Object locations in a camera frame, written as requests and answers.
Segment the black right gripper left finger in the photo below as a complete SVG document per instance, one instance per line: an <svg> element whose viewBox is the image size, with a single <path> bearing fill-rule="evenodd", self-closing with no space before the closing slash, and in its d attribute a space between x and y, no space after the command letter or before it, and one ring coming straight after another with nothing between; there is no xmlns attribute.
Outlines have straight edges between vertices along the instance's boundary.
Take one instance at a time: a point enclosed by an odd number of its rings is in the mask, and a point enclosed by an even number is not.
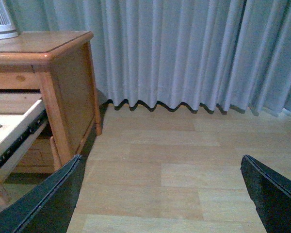
<svg viewBox="0 0 291 233"><path fill-rule="evenodd" d="M0 212L0 233L65 233L82 185L82 156Z"/></svg>

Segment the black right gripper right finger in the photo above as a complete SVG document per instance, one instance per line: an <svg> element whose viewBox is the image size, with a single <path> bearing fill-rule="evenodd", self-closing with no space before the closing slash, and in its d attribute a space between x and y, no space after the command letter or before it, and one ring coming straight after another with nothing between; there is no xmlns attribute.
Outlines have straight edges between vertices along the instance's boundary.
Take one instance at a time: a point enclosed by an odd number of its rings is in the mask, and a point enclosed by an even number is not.
<svg viewBox="0 0 291 233"><path fill-rule="evenodd" d="M268 233L291 233L291 180L250 155L241 172L258 216Z"/></svg>

